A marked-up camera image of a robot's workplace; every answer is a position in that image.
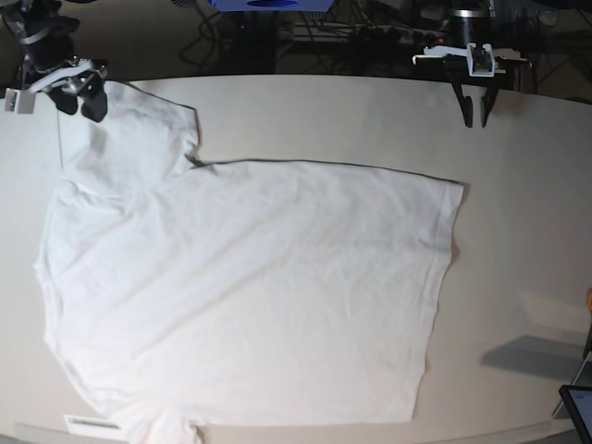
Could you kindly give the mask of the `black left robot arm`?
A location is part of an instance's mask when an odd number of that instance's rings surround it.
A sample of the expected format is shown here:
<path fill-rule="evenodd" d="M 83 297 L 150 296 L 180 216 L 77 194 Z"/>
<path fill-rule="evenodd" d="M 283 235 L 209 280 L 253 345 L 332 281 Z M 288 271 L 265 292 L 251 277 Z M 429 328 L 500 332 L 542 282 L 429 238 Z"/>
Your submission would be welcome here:
<path fill-rule="evenodd" d="M 449 1 L 443 35 L 426 43 L 412 63 L 419 71 L 436 71 L 451 85 L 467 128 L 474 125 L 475 107 L 463 91 L 465 85 L 478 83 L 485 88 L 480 98 L 480 121 L 485 127 L 502 81 L 517 68 L 532 66 L 520 51 L 499 46 L 487 1 Z"/>

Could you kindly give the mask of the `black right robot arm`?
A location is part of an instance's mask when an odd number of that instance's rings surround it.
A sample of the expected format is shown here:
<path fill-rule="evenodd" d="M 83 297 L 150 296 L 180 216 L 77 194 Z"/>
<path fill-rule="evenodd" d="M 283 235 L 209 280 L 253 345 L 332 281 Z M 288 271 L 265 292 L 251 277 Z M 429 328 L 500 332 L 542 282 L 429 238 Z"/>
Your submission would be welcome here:
<path fill-rule="evenodd" d="M 5 110 L 30 114 L 36 96 L 43 93 L 58 111 L 70 116 L 81 112 L 100 122 L 108 109 L 106 62 L 76 54 L 71 35 L 80 21 L 61 15 L 61 6 L 60 1 L 1 3 L 1 21 L 21 53 L 16 78 L 5 89 Z"/>

